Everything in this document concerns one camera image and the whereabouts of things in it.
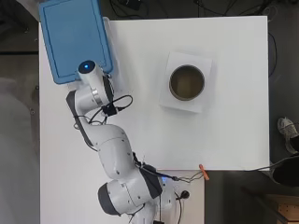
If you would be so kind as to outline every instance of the white tabletop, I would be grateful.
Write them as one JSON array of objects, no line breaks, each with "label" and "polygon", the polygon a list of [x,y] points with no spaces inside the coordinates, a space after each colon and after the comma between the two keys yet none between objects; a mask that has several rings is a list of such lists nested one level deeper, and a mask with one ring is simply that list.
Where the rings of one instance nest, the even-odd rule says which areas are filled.
[{"label": "white tabletop", "polygon": [[[269,164],[266,17],[117,21],[111,27],[134,103],[109,122],[127,132],[139,157],[165,170]],[[159,105],[170,51],[213,60],[203,113]]]}]

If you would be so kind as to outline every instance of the black cable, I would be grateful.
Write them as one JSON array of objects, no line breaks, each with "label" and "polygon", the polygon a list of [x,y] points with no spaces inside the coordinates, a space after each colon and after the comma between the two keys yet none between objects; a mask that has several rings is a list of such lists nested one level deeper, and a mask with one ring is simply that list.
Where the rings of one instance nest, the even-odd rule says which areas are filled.
[{"label": "black cable", "polygon": [[111,102],[109,103],[109,105],[112,105],[112,104],[114,104],[114,103],[118,102],[119,100],[121,100],[121,99],[123,99],[123,98],[126,98],[126,97],[129,97],[129,98],[131,99],[131,102],[130,102],[128,105],[126,105],[126,106],[119,106],[119,107],[121,107],[121,108],[127,108],[127,107],[129,107],[129,106],[132,104],[132,102],[133,102],[133,97],[132,97],[132,95],[123,95],[123,96],[117,98],[116,100],[111,101]]},{"label": "black cable", "polygon": [[186,183],[192,183],[194,180],[200,179],[201,177],[203,177],[202,175],[198,178],[192,178],[192,179],[188,179],[187,177],[185,177],[185,178],[187,178],[187,180],[186,180],[186,179],[184,179],[184,177],[177,177],[177,176],[162,174],[162,173],[159,173],[156,171],[151,171],[151,170],[148,170],[147,168],[145,168],[143,166],[143,164],[138,160],[138,158],[136,157],[136,154],[134,152],[133,152],[133,158],[134,158],[136,167],[138,167],[139,169],[142,169],[143,171],[145,171],[151,175],[156,175],[159,177],[166,177],[166,178],[172,179],[174,181],[182,181],[182,182],[186,182]]},{"label": "black cable", "polygon": [[[132,18],[132,17],[138,17],[139,19],[144,19],[142,16],[139,16],[139,15],[129,15],[128,13],[126,13],[120,6],[118,6],[115,2],[113,2],[112,0],[109,0],[109,3],[111,5],[111,8],[114,12],[114,14],[119,17],[119,18]],[[120,11],[122,11],[123,14],[125,14],[124,16],[123,15],[120,15],[114,7],[117,7]]]},{"label": "black cable", "polygon": [[139,209],[138,209],[137,211],[135,211],[134,213],[132,213],[132,214],[128,214],[129,216],[131,216],[131,218],[130,218],[130,220],[129,220],[129,223],[132,221],[132,219],[133,219],[133,217],[135,216],[135,214],[136,214],[137,212],[140,212],[144,207],[145,207],[145,204],[143,204],[142,207],[139,208]]},{"label": "black cable", "polygon": [[260,4],[260,5],[257,5],[257,6],[255,6],[255,7],[250,7],[250,8],[248,8],[248,9],[246,9],[246,10],[242,11],[241,13],[239,13],[239,14],[238,14],[238,16],[241,16],[243,13],[245,13],[245,12],[248,12],[248,11],[250,11],[250,10],[253,10],[254,8],[256,8],[256,7],[260,7],[260,6],[261,6],[261,4]]},{"label": "black cable", "polygon": [[207,7],[205,7],[203,4],[199,3],[199,0],[197,1],[196,4],[197,4],[199,7],[205,9],[206,11],[212,12],[212,13],[217,14],[217,15],[220,15],[220,16],[223,16],[222,13],[213,11],[213,10],[211,10],[211,9],[209,9],[209,8],[207,8]]},{"label": "black cable", "polygon": [[178,224],[180,223],[180,219],[181,219],[181,201],[179,196],[176,194],[177,198],[178,198],[178,202],[179,202],[179,217],[178,217]]},{"label": "black cable", "polygon": [[202,172],[200,171],[200,172],[196,173],[195,175],[193,175],[192,177],[185,177],[185,176],[182,176],[182,177],[180,177],[179,179],[188,179],[188,180],[191,180],[191,179],[195,178],[197,175],[199,175],[199,174],[201,174],[201,173],[202,173]]},{"label": "black cable", "polygon": [[234,6],[234,4],[237,2],[237,0],[234,0],[234,2],[231,4],[232,1],[230,1],[230,3],[228,4],[228,7],[226,8],[223,16],[226,16],[226,13],[228,13],[228,11]]},{"label": "black cable", "polygon": [[102,107],[99,108],[92,116],[92,118],[90,119],[89,123],[93,122],[93,119],[95,118],[95,116],[97,116],[101,111],[102,111]]},{"label": "black cable", "polygon": [[[109,104],[101,106],[101,108],[99,108],[99,109],[93,114],[93,116],[91,117],[89,123],[93,123],[93,122],[94,122],[94,121],[93,121],[94,118],[95,118],[95,117],[96,117],[96,116],[103,110],[103,108],[105,108],[106,106],[113,105],[114,103],[116,103],[116,102],[118,102],[119,100],[121,100],[121,99],[123,99],[123,98],[126,98],[126,97],[129,97],[129,98],[131,99],[131,102],[130,102],[128,105],[126,105],[126,106],[116,106],[116,108],[118,109],[118,112],[121,112],[123,109],[129,107],[129,106],[133,103],[133,97],[132,97],[132,95],[123,95],[123,96],[117,98],[116,100],[111,101]],[[100,122],[100,123],[102,123],[102,124],[106,124],[106,122],[107,122],[107,116],[105,116],[104,120],[103,120],[102,122]]]},{"label": "black cable", "polygon": [[165,14],[165,16],[166,16],[167,18],[169,18],[168,13],[167,13],[167,11],[166,11],[164,5],[162,4],[161,0],[156,0],[156,1],[157,1],[158,5],[160,6],[161,10],[163,11],[163,13]]},{"label": "black cable", "polygon": [[161,222],[161,194],[159,195],[159,213],[160,213],[160,222]]},{"label": "black cable", "polygon": [[269,75],[269,77],[271,77],[271,76],[274,74],[275,69],[277,68],[277,64],[278,64],[278,48],[277,48],[277,41],[275,40],[274,36],[271,35],[270,33],[268,33],[268,34],[269,34],[269,35],[272,37],[272,39],[273,39],[274,49],[275,49],[275,63],[274,63],[274,66],[273,66],[273,68],[272,68],[272,71],[271,71],[271,73],[270,73],[270,75]]},{"label": "black cable", "polygon": [[288,158],[282,159],[281,161],[278,161],[278,162],[276,162],[276,163],[274,163],[272,165],[261,167],[261,168],[254,169],[254,170],[249,170],[249,171],[250,172],[251,171],[260,171],[260,170],[263,170],[263,169],[266,169],[266,168],[273,168],[273,167],[276,167],[276,166],[280,165],[284,161],[290,161],[290,160],[294,160],[294,159],[297,159],[297,158],[299,158],[299,155],[298,156],[294,156],[294,157],[288,157]]},{"label": "black cable", "polygon": [[197,180],[197,179],[201,179],[204,175],[201,175],[199,177],[196,177],[196,178],[193,178],[191,180],[185,180],[185,179],[180,179],[179,181],[183,181],[183,182],[186,182],[188,184],[192,183],[194,180]]}]

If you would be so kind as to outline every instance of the gray floor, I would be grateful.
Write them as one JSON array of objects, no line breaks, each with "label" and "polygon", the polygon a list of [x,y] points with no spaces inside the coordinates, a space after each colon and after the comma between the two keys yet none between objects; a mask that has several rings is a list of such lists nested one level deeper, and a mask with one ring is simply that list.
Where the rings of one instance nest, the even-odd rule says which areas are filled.
[{"label": "gray floor", "polygon": [[[144,0],[149,7],[148,19],[164,19],[161,2],[169,18],[193,18],[198,15],[198,8],[193,0]],[[229,0],[204,1],[205,6],[224,12]],[[238,15],[245,9],[256,6],[262,1],[239,0],[228,12],[229,16]],[[278,45],[278,65],[273,76],[269,78],[269,111],[270,111],[270,146],[271,161],[279,161],[290,156],[285,150],[283,138],[277,131],[276,121],[281,116],[299,121],[299,8],[289,4],[274,4],[278,9],[276,17],[269,22],[269,32],[275,37]],[[103,14],[111,20],[121,20],[113,13],[108,0],[101,1]],[[139,12],[126,9],[127,13],[146,15],[146,9]],[[27,34],[10,31],[0,36],[0,50],[38,50],[37,22],[26,12],[21,16],[30,27]],[[215,16],[206,12],[208,17]],[[200,8],[200,17],[204,10]],[[273,43],[269,40],[269,70],[274,64]],[[38,94],[35,85],[38,83],[38,56],[0,56],[0,77],[11,77],[20,84],[20,99],[36,112],[33,115],[36,153],[38,154]],[[298,189],[290,189],[273,183],[268,176],[259,172],[209,172],[210,181],[206,182],[206,223],[277,223],[265,213],[242,187],[261,192],[299,195]]]}]

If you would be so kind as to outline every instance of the brown liquid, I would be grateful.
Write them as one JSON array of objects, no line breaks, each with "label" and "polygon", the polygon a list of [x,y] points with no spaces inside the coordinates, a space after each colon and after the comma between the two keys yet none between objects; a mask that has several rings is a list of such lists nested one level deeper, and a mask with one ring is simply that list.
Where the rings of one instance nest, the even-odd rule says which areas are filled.
[{"label": "brown liquid", "polygon": [[170,77],[171,93],[181,101],[188,101],[203,90],[205,79],[201,71],[193,66],[185,65],[178,68]]}]

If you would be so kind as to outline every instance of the black cable on floor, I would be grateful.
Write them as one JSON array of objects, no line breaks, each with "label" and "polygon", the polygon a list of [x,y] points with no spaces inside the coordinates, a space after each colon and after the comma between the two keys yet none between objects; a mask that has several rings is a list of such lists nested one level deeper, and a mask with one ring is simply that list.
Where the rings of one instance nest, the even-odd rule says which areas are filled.
[{"label": "black cable on floor", "polygon": [[274,62],[274,66],[273,66],[273,68],[272,68],[272,71],[271,71],[271,73],[270,73],[270,75],[269,75],[269,77],[271,77],[271,76],[274,74],[275,69],[277,68],[277,64],[278,64],[278,47],[277,47],[277,41],[275,40],[274,36],[271,35],[270,33],[268,33],[268,34],[269,34],[269,35],[272,37],[272,39],[273,39],[274,50],[275,50],[275,62]]}]

